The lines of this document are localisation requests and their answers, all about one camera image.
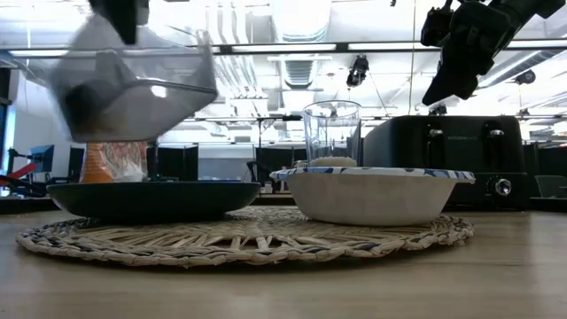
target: kitchen appliance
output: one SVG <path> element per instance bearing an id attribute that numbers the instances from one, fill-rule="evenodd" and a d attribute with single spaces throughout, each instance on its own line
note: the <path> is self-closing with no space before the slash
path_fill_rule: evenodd
<path id="1" fill-rule="evenodd" d="M 524 209 L 529 200 L 520 127 L 512 116 L 401 116 L 364 140 L 365 167 L 463 170 L 447 204 Z"/>

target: table surface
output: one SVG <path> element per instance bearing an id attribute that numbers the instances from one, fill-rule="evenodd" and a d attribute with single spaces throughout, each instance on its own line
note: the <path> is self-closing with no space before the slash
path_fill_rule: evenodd
<path id="1" fill-rule="evenodd" d="M 127 268 L 29 253 L 17 232 L 74 218 L 0 215 L 0 318 L 562 318 L 567 214 L 466 213 L 475 237 L 377 260 Z"/>

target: white paper bowl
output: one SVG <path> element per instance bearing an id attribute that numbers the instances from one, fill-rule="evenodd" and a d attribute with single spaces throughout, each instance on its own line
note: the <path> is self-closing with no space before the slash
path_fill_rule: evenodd
<path id="1" fill-rule="evenodd" d="M 273 172 L 286 181 L 307 217 L 361 226 L 406 226 L 434 220 L 470 172 L 382 167 L 307 167 Z"/>

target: robotic arm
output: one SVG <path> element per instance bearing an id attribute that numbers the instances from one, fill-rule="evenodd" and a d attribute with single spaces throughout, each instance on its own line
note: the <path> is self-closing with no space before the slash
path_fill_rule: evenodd
<path id="1" fill-rule="evenodd" d="M 136 26 L 148 21 L 150 0 L 89 0 L 93 12 L 113 25 L 124 44 L 136 44 Z"/>
<path id="2" fill-rule="evenodd" d="M 494 57 L 506 48 L 520 29 L 534 16 L 549 18 L 565 5 L 565 0 L 458 0 L 450 9 L 447 0 L 440 9 L 432 8 L 423 26 L 421 43 L 441 49 L 437 75 L 423 97 L 432 105 L 456 95 L 468 99 L 478 86 L 478 75 L 494 65 Z"/>

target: wicker placemat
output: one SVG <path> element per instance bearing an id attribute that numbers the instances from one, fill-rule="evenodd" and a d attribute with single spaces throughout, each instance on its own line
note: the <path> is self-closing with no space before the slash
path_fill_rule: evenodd
<path id="1" fill-rule="evenodd" d="M 399 249 L 463 244 L 473 226 L 441 215 L 415 227 L 351 227 L 306 218 L 297 208 L 247 207 L 217 222 L 105 226 L 89 219 L 25 230 L 16 241 L 36 253 L 129 266 L 264 265 L 283 260 L 376 258 Z"/>

